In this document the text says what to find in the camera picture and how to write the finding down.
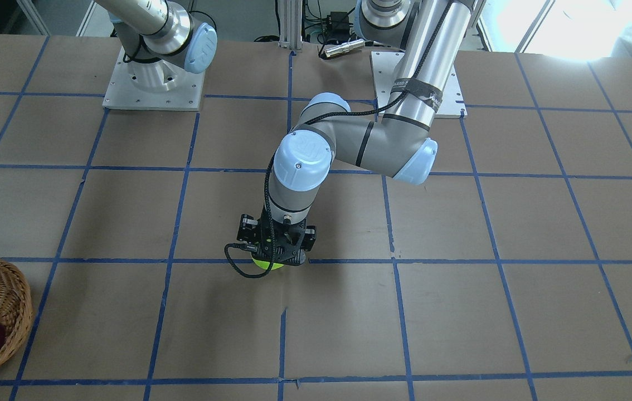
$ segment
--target table surface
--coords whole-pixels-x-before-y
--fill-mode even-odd
[[[426,183],[334,163],[309,262],[247,280],[271,154],[315,94],[373,108],[368,52],[220,42],[196,114],[103,109],[119,48],[0,36],[37,313],[0,399],[632,399],[632,58],[461,52]]]

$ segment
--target blue tape grid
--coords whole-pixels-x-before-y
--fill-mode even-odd
[[[412,379],[412,366],[410,365],[410,345],[407,340],[407,326],[405,325],[405,307],[403,307],[402,287],[400,285],[400,271],[395,259],[395,239],[393,236],[393,223],[390,217],[390,199],[388,198],[388,185],[385,175],[381,175],[383,186],[383,201],[385,203],[385,222],[388,228],[388,241],[390,243],[390,262],[393,264],[393,276],[395,278],[395,296],[398,302],[398,317],[400,318],[400,337],[403,342],[403,358],[405,358],[405,380],[410,401],[415,401],[415,385]]]
[[[517,318],[517,311],[514,308],[514,301],[512,300],[512,294],[509,292],[509,284],[507,284],[507,276],[504,274],[504,267],[502,266],[502,260],[500,259],[499,251],[497,250],[497,240],[494,238],[494,231],[492,230],[492,222],[489,219],[489,211],[487,211],[487,203],[484,200],[484,192],[482,191],[482,183],[479,180],[479,174],[477,173],[477,166],[474,163],[474,153],[472,153],[472,147],[469,142],[469,135],[467,135],[467,128],[464,125],[464,112],[461,112],[461,115],[459,118],[459,125],[462,129],[462,135],[464,135],[464,142],[466,144],[467,153],[469,155],[469,163],[472,166],[472,173],[474,173],[474,182],[477,185],[479,200],[482,203],[482,213],[484,213],[484,221],[487,224],[487,232],[489,233],[489,240],[492,243],[492,252],[494,253],[494,260],[497,264],[497,270],[499,271],[499,279],[502,280],[502,288],[504,289],[505,297],[507,297],[507,305],[509,305],[509,313],[512,316],[512,324],[514,325],[514,332],[517,334],[517,343],[519,343],[519,351],[522,353],[522,363],[524,366],[524,372],[527,376],[529,391],[530,393],[532,393],[532,400],[538,401],[537,390],[534,387],[532,368],[529,365],[529,358],[527,356],[527,348],[524,345],[524,339],[522,337],[522,329],[519,327],[519,319]]]
[[[550,130],[548,129],[548,126],[546,125],[546,120],[545,117],[543,117],[543,114],[541,112],[541,109],[538,108],[538,102],[537,102],[537,97],[535,97],[534,93],[533,93],[533,89],[532,86],[529,84],[528,78],[527,78],[527,73],[524,71],[524,68],[522,66],[522,62],[519,59],[519,55],[518,54],[514,54],[515,59],[517,59],[517,65],[519,66],[519,70],[522,72],[522,77],[524,79],[524,83],[527,84],[527,89],[529,91],[530,96],[532,97],[532,101],[534,103],[534,106],[537,107],[537,112],[538,112],[538,116],[539,119],[541,120],[541,125],[543,125],[543,129],[546,132],[546,136],[548,137],[548,141],[551,144],[551,148],[553,150],[553,153],[555,154],[556,157],[556,162],[558,162],[558,167],[561,170],[561,174],[566,175],[566,171],[563,167],[563,163],[561,162],[561,158],[558,155],[558,151],[556,150],[556,145],[553,142],[553,139],[551,137],[550,134]],[[601,86],[601,82],[598,80],[598,78],[596,77],[595,73],[594,73],[594,77],[596,78],[597,83],[599,84],[599,86],[601,87],[601,91],[604,90],[603,86]],[[610,102],[610,100],[608,99],[608,96],[606,96],[607,101],[609,102],[609,105],[612,108],[612,104]],[[568,188],[568,192],[571,195],[571,200],[573,201],[573,205],[576,207],[576,213],[578,213],[578,218],[581,220],[581,225],[584,227],[584,232],[586,233],[586,238],[589,240],[589,244],[591,246],[591,250],[594,253],[594,259],[596,259],[596,261],[598,262],[598,266],[599,266],[599,271],[601,272],[601,277],[604,280],[604,284],[606,285],[606,289],[609,292],[609,296],[611,298],[611,302],[614,305],[614,309],[616,310],[616,314],[619,318],[619,322],[621,323],[621,327],[623,328],[623,331],[626,335],[626,340],[629,343],[630,346],[630,351],[632,352],[632,337],[630,336],[630,332],[628,329],[628,326],[626,324],[626,320],[624,319],[622,313],[621,313],[621,309],[619,308],[619,303],[616,300],[616,295],[614,295],[614,290],[611,287],[611,282],[609,282],[609,278],[606,275],[606,271],[604,270],[604,265],[599,261],[600,257],[599,257],[599,252],[596,249],[596,244],[594,243],[594,239],[591,236],[591,232],[589,231],[589,226],[586,224],[586,220],[584,219],[584,214],[581,212],[581,207],[578,203],[578,201],[576,200],[576,194],[573,192],[573,187],[571,186],[571,181],[569,180],[569,178],[564,178],[564,181],[566,182],[566,187]]]
[[[26,363],[28,362],[28,356],[31,353],[31,348],[33,347],[33,341],[36,339],[36,332],[38,331],[38,325],[41,322],[41,316],[43,315],[43,308],[46,306],[46,300],[48,300],[48,293],[51,289],[51,284],[54,281],[54,276],[56,276],[56,267],[58,267],[59,262],[58,259],[61,257],[61,252],[63,252],[64,244],[66,244],[66,237],[69,235],[69,229],[71,228],[71,222],[74,220],[74,215],[76,215],[77,205],[79,205],[79,199],[81,198],[81,193],[84,191],[84,185],[86,183],[87,175],[89,175],[91,163],[93,162],[93,158],[95,155],[95,150],[98,149],[98,144],[100,142],[100,137],[103,134],[103,130],[105,128],[105,122],[108,119],[109,110],[105,109],[103,118],[100,121],[100,126],[97,134],[95,134],[95,140],[93,147],[91,148],[91,153],[89,154],[89,159],[86,162],[86,166],[84,168],[84,173],[81,177],[81,183],[79,183],[79,188],[76,191],[76,196],[74,197],[74,203],[71,206],[71,211],[69,212],[69,217],[66,221],[66,225],[64,226],[64,232],[61,235],[61,241],[59,241],[59,246],[56,249],[56,257],[54,262],[51,265],[51,271],[49,271],[48,278],[46,279],[46,284],[43,287],[43,294],[41,294],[41,302],[39,302],[38,310],[36,311],[36,317],[33,321],[33,326],[31,327],[31,332],[29,333],[28,340],[26,341],[26,350],[23,352],[23,356],[21,357],[20,367],[18,367],[18,372],[16,373],[16,380],[11,389],[11,395],[9,396],[9,401],[14,401],[16,398],[16,393],[18,393],[18,386],[20,385],[21,379],[23,378],[23,371],[26,368]]]
[[[197,140],[197,132],[200,124],[200,114],[195,116],[195,125],[192,131],[192,139],[189,141],[189,152],[187,162],[184,164],[184,175],[182,188],[180,190],[180,200],[178,201],[177,215],[175,216],[175,228],[173,230],[173,239],[170,244],[170,253],[167,260],[167,268],[165,272],[165,289],[163,290],[162,301],[160,302],[160,312],[158,313],[158,325],[155,328],[155,340],[153,341],[153,352],[150,354],[150,366],[148,367],[148,379],[145,384],[145,393],[143,400],[150,399],[150,389],[155,375],[155,363],[158,360],[158,349],[160,348],[160,339],[163,332],[163,321],[165,320],[165,308],[168,304],[168,293],[170,291],[170,279],[173,271],[175,258],[175,247],[178,243],[178,235],[180,233],[180,221],[182,219],[182,210],[184,206],[184,194],[187,192],[187,184],[189,180],[189,165],[192,163],[192,156],[195,151],[195,142]]]
[[[43,41],[41,45],[41,50],[38,51],[38,55],[36,56],[36,60],[33,62],[33,66],[31,66],[31,71],[28,73],[28,77],[26,81],[23,83],[21,87],[21,92],[18,93],[16,97],[16,101],[13,103],[13,107],[11,108],[11,112],[9,112],[8,117],[6,118],[6,122],[4,123],[2,130],[0,130],[0,142],[2,142],[3,136],[6,133],[6,129],[11,123],[11,119],[13,119],[13,115],[16,113],[16,109],[18,109],[18,104],[21,102],[23,98],[23,94],[26,93],[26,88],[28,88],[28,84],[31,82],[31,78],[33,78],[33,74],[36,72],[36,67],[38,66],[38,62],[41,61],[41,56],[43,56],[43,52],[46,50],[46,45],[48,44],[48,37]]]
[[[18,96],[18,99],[15,102],[13,109],[10,112],[10,115],[0,132],[0,141],[3,138],[3,134],[6,132],[6,128],[8,124],[10,124],[13,115],[16,112],[18,107],[18,103],[24,96],[81,96],[81,97],[102,97],[103,94],[59,94],[59,93],[28,93],[26,92],[26,87],[28,87],[29,82],[31,81],[31,77],[33,73],[36,71],[36,66],[38,66],[38,62],[43,55],[43,51],[46,48],[48,38],[44,41],[41,51],[36,58],[33,68],[24,84],[21,92],[0,92],[0,95],[10,95],[10,96]],[[291,102],[292,101],[309,101],[309,99],[301,99],[301,98],[293,98],[291,96],[291,85],[293,82],[291,81],[291,69],[293,68],[293,61],[291,57],[294,54],[290,55],[290,74],[289,74],[289,96],[286,98],[283,97],[267,97],[267,96],[222,96],[222,95],[206,95],[206,97],[212,98],[230,98],[230,99],[265,99],[265,100],[282,100],[287,101],[289,103],[288,110],[288,125],[291,125]],[[599,110],[599,109],[563,109],[562,107],[538,107],[537,101],[533,94],[533,91],[528,84],[528,80],[524,70],[522,68],[521,63],[519,63],[520,69],[522,70],[522,74],[524,76],[525,82],[527,82],[527,87],[532,95],[532,99],[534,101],[535,107],[528,106],[489,106],[489,105],[467,105],[469,107],[496,107],[497,109],[530,109],[537,110],[540,114],[542,124],[545,126],[545,131],[548,135],[548,127],[546,127],[546,122],[541,115],[542,110],[556,110],[556,111],[588,111],[588,112],[601,112],[601,113],[614,113],[619,124],[621,125],[621,129],[626,135],[626,139],[629,141],[630,147],[632,148],[632,141],[629,138],[629,135],[619,118],[619,114],[632,114],[632,111],[629,110],[617,110],[614,109],[612,103],[607,96],[604,87],[599,81],[596,73],[591,68],[591,72],[594,74],[596,78],[597,84],[601,88],[601,91],[604,92],[604,96],[606,97],[609,106],[611,106],[611,110]],[[354,102],[364,102],[365,104],[374,104],[372,100],[349,100]],[[76,211],[77,203],[79,202],[82,188],[84,187],[84,183],[82,182],[79,185],[79,189],[76,192],[76,197],[74,198],[74,203],[71,208],[71,213],[69,213],[68,221],[66,222],[66,226],[64,228],[63,236],[61,237],[61,242],[59,243],[59,248],[56,251],[55,257],[5,257],[6,260],[12,262],[51,262],[51,272],[49,273],[48,280],[46,282],[46,286],[44,287],[44,292],[41,297],[41,303],[38,308],[38,312],[36,315],[36,320],[31,330],[31,334],[29,336],[29,340],[27,343],[26,351],[21,360],[20,370],[17,373],[15,380],[0,380],[0,386],[12,386],[12,392],[10,396],[10,400],[13,400],[16,397],[16,392],[18,387],[20,386],[42,386],[42,385],[145,385],[145,396],[144,399],[149,399],[150,395],[150,387],[152,385],[176,385],[176,384],[278,384],[279,387],[279,401],[283,400],[283,384],[294,382],[296,380],[286,380],[284,378],[284,369],[285,369],[285,336],[286,336],[286,315],[287,311],[285,310],[281,316],[280,320],[280,371],[277,378],[187,378],[187,379],[153,379],[155,361],[157,358],[157,351],[159,348],[160,335],[161,335],[161,325],[164,318],[164,311],[166,306],[167,294],[169,290],[169,282],[171,276],[171,266],[174,263],[225,263],[225,260],[222,259],[178,259],[174,257],[174,250],[176,246],[176,241],[179,232],[179,223],[181,219],[181,211],[184,203],[184,193],[186,192],[189,172],[192,171],[201,171],[201,172],[242,172],[242,173],[264,173],[263,169],[229,169],[229,168],[191,168],[189,163],[191,162],[191,156],[194,150],[194,144],[196,141],[197,134],[197,125],[199,121],[199,115],[196,117],[195,129],[193,132],[193,139],[191,141],[191,149],[189,150],[189,157],[186,163],[186,167],[184,168],[169,168],[169,167],[93,167],[91,165],[92,159],[95,154],[95,149],[97,148],[100,140],[100,136],[102,134],[105,120],[108,116],[108,111],[105,111],[104,117],[100,124],[99,132],[97,133],[94,141],[94,146],[91,150],[91,154],[89,155],[89,160],[86,165],[83,167],[82,165],[2,165],[0,164],[0,168],[56,168],[56,169],[82,169],[84,171],[84,175],[82,179],[85,180],[87,174],[90,170],[170,170],[170,171],[184,171],[183,178],[183,187],[181,189],[181,197],[178,204],[178,213],[176,215],[176,225],[175,231],[173,232],[173,241],[171,243],[171,251],[168,259],[136,259],[136,258],[95,258],[95,259],[82,259],[82,258],[63,258],[61,257],[61,251],[63,249],[64,243],[66,241],[66,236],[68,234],[71,221],[73,220],[73,216]],[[624,332],[626,333],[626,338],[629,341],[629,345],[632,350],[632,339],[630,337],[630,333],[627,330],[625,320],[621,314],[621,311],[617,305],[614,294],[612,293],[612,288],[608,278],[606,277],[606,272],[604,271],[604,265],[607,264],[632,264],[632,261],[620,261],[620,260],[601,260],[596,253],[596,249],[593,243],[593,239],[591,238],[591,234],[588,231],[586,223],[584,221],[584,217],[581,214],[581,210],[578,207],[578,202],[576,201],[575,195],[573,194],[573,190],[571,189],[570,184],[568,184],[569,178],[591,178],[591,179],[617,179],[617,180],[632,180],[631,176],[596,176],[596,175],[567,175],[563,169],[563,165],[561,164],[560,159],[558,158],[558,153],[556,152],[555,145],[553,144],[553,140],[550,137],[550,143],[555,151],[555,155],[557,157],[557,161],[559,162],[561,168],[561,175],[541,175],[541,174],[495,174],[495,173],[478,173],[476,167],[474,165],[474,157],[471,153],[471,147],[469,145],[469,139],[466,134],[466,127],[464,126],[464,122],[461,121],[461,127],[463,130],[463,135],[465,136],[466,145],[468,147],[468,153],[471,158],[471,164],[473,167],[473,173],[448,173],[448,172],[436,172],[431,173],[431,175],[462,175],[462,176],[472,176],[475,178],[479,195],[482,200],[483,212],[486,216],[488,230],[490,234],[490,238],[492,240],[493,251],[495,254],[495,259],[492,260],[438,260],[438,259],[397,259],[394,256],[391,259],[320,259],[320,260],[311,260],[312,264],[323,264],[323,263],[390,263],[393,265],[395,280],[396,280],[396,293],[398,299],[398,313],[400,313],[400,324],[401,324],[401,333],[403,340],[403,355],[405,356],[405,365],[406,365],[406,375],[405,376],[381,376],[380,378],[364,378],[363,376],[345,376],[345,378],[330,378],[329,376],[310,376],[309,378],[301,378],[298,382],[301,383],[356,383],[356,382],[402,382],[405,381],[408,383],[409,396],[411,400],[415,399],[415,392],[413,390],[413,382],[418,381],[442,381],[442,380],[507,380],[507,379],[526,379],[529,382],[530,389],[532,390],[532,398],[536,399],[536,393],[533,388],[532,379],[538,378],[597,378],[597,376],[632,376],[632,371],[554,371],[553,373],[532,373],[528,368],[526,351],[523,347],[523,340],[521,338],[521,333],[519,332],[518,323],[516,313],[514,311],[514,306],[511,301],[511,296],[508,291],[507,282],[505,281],[504,271],[502,270],[502,264],[512,264],[512,263],[537,263],[537,264],[597,264],[599,269],[601,270],[602,277],[604,278],[604,282],[606,282],[606,287],[608,288],[609,295],[611,295],[612,302],[614,303],[614,308],[616,308],[617,315],[619,316],[619,320],[621,321],[621,325],[624,328]],[[360,170],[335,170],[332,173],[366,173],[370,174],[370,172],[364,172]],[[489,216],[487,214],[487,206],[484,201],[484,194],[482,193],[481,185],[479,185],[479,177],[480,176],[494,176],[494,177],[534,177],[534,178],[563,178],[566,180],[569,190],[572,195],[573,202],[576,206],[577,212],[579,213],[579,218],[581,218],[581,222],[584,225],[584,230],[586,231],[587,237],[589,238],[589,242],[591,243],[591,247],[594,250],[594,256],[596,259],[593,261],[587,260],[503,260],[499,258],[499,254],[496,248],[496,242],[494,240],[494,233],[492,231],[491,224],[489,223]],[[389,231],[389,239],[390,239],[390,247],[391,251],[395,251],[394,242],[393,242],[393,234],[392,234],[392,221],[390,220],[390,203],[387,195],[387,183],[385,181],[385,177],[382,177],[382,185],[383,185],[383,194],[384,201],[386,207],[387,214],[387,224]],[[46,299],[48,297],[48,292],[51,287],[51,282],[56,272],[56,266],[59,262],[91,262],[91,263],[113,263],[113,262],[125,262],[125,263],[166,263],[166,286],[163,291],[163,300],[161,302],[161,311],[158,318],[158,325],[156,327],[155,333],[155,341],[153,343],[153,353],[151,355],[150,368],[148,372],[148,378],[145,380],[23,380],[23,370],[26,367],[26,362],[28,360],[29,353],[31,352],[31,346],[33,345],[33,340],[36,336],[36,330],[38,329],[38,325],[41,319],[41,315],[43,313],[43,308],[46,304]],[[238,262],[249,262],[248,260],[239,260]],[[520,348],[522,349],[522,357],[525,360],[525,373],[510,373],[510,374],[484,374],[484,375],[413,375],[412,368],[410,367],[410,351],[407,344],[407,328],[405,326],[405,311],[403,310],[402,304],[402,290],[400,288],[400,274],[398,274],[398,264],[407,264],[407,263],[468,263],[468,264],[497,264],[500,270],[500,276],[504,285],[505,292],[507,293],[507,299],[510,304],[510,312],[512,312],[512,318],[514,320],[515,326],[517,326],[517,335],[520,342]]]
[[[611,102],[611,99],[609,98],[609,94],[606,93],[606,89],[604,89],[604,85],[601,83],[601,80],[599,79],[599,76],[596,74],[594,67],[591,65],[591,63],[587,63],[587,64],[589,66],[589,70],[591,70],[591,73],[594,76],[594,79],[596,80],[596,83],[599,85],[599,88],[601,89],[601,93],[604,94],[604,98],[606,98],[606,102],[608,102],[609,107],[611,107],[611,111],[614,113],[614,116],[616,116],[616,121],[619,122],[621,130],[624,133],[626,140],[628,141],[630,145],[630,149],[632,150],[632,140],[630,140],[630,135],[628,133],[628,130],[626,130],[624,123],[621,121],[621,116],[619,116],[619,113],[616,111],[614,104]]]

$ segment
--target black tape band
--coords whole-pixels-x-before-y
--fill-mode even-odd
[[[363,135],[363,142],[361,142],[361,148],[358,151],[358,157],[356,158],[356,167],[360,167],[360,163],[363,161],[363,153],[365,153],[365,147],[368,144],[368,139],[370,139],[370,131],[373,130],[374,121],[368,123],[368,128],[365,130],[365,135]]]
[[[443,91],[419,79],[396,79],[390,93],[403,91],[407,91],[420,99],[434,111],[438,111],[441,104],[443,104]]]

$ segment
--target metal base plate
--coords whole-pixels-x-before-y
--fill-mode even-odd
[[[103,106],[115,110],[199,111],[205,74],[184,73],[181,83],[170,91],[147,92],[133,84],[132,74],[123,63],[123,49],[105,91]]]
[[[378,96],[378,107],[388,104],[390,99],[390,89],[393,87],[393,76],[395,66],[403,57],[402,52],[392,51],[372,51],[370,53],[371,65],[373,66],[373,81],[375,82],[375,93]],[[467,116],[467,107],[464,106],[462,90],[459,87],[457,73],[454,66],[450,72],[448,83],[443,91],[443,104],[435,115],[436,119],[459,119],[461,113]]]

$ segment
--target metal pole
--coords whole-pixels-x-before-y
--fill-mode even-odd
[[[301,0],[279,0],[278,10],[281,17],[279,46],[301,51],[303,48],[303,39],[301,38],[303,9]]]
[[[41,35],[44,35],[44,36],[51,35],[51,32],[48,30],[48,26],[46,26],[46,23],[43,22],[43,18],[41,18],[41,16],[38,15],[38,10],[36,10],[36,7],[33,5],[31,0],[16,0],[16,3],[18,3],[18,6],[26,15],[26,18],[28,18],[28,22],[31,25],[33,25],[33,27]]]
[[[529,26],[527,33],[524,34],[522,41],[519,43],[519,46],[517,46],[517,50],[515,50],[514,53],[524,53],[525,50],[527,50],[527,47],[530,43],[532,43],[532,39],[537,34],[537,31],[541,28],[541,23],[543,23],[543,20],[545,20],[546,16],[551,11],[551,8],[553,8],[554,3],[556,3],[556,0],[546,0],[546,3],[544,3],[541,10],[539,10],[537,18],[532,21],[532,25]]]

